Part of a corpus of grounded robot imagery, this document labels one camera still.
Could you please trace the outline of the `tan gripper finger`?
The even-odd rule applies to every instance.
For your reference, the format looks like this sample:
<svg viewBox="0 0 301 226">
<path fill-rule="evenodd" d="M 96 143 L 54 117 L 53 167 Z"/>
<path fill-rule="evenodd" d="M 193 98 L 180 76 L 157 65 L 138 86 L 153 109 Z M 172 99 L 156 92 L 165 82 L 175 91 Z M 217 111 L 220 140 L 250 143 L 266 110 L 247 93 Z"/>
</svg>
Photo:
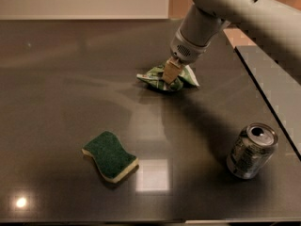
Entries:
<svg viewBox="0 0 301 226">
<path fill-rule="evenodd" d="M 184 65 L 180 60 L 172 56 L 166 61 L 162 79 L 166 83 L 171 84 L 182 72 L 183 67 Z"/>
</svg>

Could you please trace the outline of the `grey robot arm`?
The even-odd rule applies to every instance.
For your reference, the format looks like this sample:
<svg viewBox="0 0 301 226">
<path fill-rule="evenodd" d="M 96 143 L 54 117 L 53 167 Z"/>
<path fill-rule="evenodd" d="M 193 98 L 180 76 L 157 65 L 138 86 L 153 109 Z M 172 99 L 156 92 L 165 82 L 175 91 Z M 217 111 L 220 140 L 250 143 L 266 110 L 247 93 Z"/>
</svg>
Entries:
<svg viewBox="0 0 301 226">
<path fill-rule="evenodd" d="M 192 0 L 170 44 L 163 80 L 172 83 L 213 37 L 237 25 L 296 82 L 301 82 L 301 12 L 276 0 Z"/>
</svg>

